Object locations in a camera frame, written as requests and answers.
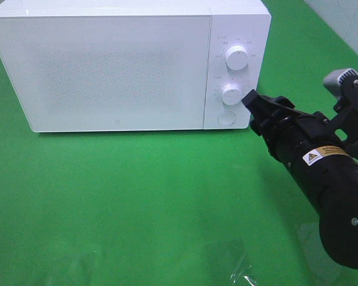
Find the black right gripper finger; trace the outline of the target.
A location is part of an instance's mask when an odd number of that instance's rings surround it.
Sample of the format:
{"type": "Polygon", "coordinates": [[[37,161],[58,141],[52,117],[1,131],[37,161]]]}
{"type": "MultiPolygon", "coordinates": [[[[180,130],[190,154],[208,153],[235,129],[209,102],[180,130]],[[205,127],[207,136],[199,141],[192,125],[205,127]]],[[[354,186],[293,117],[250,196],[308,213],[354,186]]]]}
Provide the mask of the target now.
{"type": "Polygon", "coordinates": [[[273,119],[283,117],[289,110],[293,110],[293,103],[283,97],[269,97],[259,94],[252,89],[243,99],[243,105],[251,112],[254,119],[273,119]]]}

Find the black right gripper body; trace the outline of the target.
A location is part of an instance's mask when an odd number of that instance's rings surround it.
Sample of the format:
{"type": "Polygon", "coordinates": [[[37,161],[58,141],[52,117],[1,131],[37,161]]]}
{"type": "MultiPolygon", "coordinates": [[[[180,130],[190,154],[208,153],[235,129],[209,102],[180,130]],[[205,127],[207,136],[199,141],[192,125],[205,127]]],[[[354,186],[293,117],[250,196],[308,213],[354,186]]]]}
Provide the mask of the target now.
{"type": "Polygon", "coordinates": [[[249,109],[252,130],[284,166],[332,167],[351,162],[338,137],[322,133],[326,118],[321,113],[307,114],[289,107],[249,109]]]}

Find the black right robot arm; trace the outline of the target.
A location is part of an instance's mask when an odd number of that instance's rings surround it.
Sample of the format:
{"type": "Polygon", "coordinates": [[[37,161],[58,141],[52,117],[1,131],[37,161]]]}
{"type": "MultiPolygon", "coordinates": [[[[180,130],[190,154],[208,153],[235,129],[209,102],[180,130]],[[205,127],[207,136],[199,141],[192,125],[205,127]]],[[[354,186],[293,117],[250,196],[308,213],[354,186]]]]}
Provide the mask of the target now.
{"type": "Polygon", "coordinates": [[[358,269],[358,163],[344,151],[331,121],[321,112],[304,113],[285,97],[250,91],[242,100],[252,130],[282,163],[319,216],[319,234],[328,256],[358,269]]]}

